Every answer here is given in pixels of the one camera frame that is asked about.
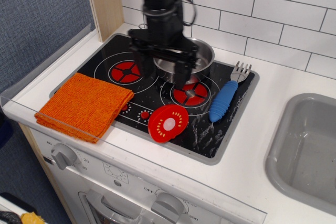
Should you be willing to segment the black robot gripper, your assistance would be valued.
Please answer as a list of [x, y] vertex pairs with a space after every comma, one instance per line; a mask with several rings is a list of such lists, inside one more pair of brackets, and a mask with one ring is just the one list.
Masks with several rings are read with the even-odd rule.
[[198, 46], [183, 35], [183, 13], [147, 12], [146, 29], [131, 29], [130, 49], [140, 74], [148, 78], [153, 72], [153, 58], [175, 63], [175, 88], [182, 89], [196, 67]]

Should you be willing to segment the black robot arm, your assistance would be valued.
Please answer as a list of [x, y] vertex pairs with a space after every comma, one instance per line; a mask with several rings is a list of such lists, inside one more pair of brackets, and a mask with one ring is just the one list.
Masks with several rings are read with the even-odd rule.
[[182, 0], [144, 0], [146, 29], [131, 29], [130, 50], [142, 77], [154, 72], [154, 59], [174, 63], [176, 88], [189, 81], [196, 67], [198, 46], [183, 35]]

